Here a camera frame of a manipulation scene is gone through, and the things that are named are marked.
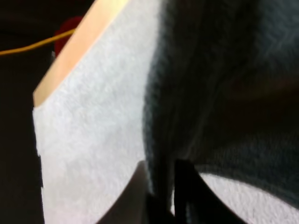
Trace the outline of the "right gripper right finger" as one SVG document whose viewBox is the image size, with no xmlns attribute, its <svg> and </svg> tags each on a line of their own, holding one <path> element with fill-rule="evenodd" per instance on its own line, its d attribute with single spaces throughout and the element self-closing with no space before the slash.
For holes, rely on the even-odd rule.
<svg viewBox="0 0 299 224">
<path fill-rule="evenodd" d="M 194 166 L 175 162 L 174 206 L 177 224 L 224 224 L 226 215 Z"/>
</svg>

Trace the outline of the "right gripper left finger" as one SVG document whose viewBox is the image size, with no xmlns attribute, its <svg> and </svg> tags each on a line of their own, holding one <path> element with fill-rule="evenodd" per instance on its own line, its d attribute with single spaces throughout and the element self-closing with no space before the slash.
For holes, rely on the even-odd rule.
<svg viewBox="0 0 299 224">
<path fill-rule="evenodd" d="M 174 216 L 148 192 L 145 162 L 138 163 L 129 183 L 99 224 L 173 224 Z"/>
</svg>

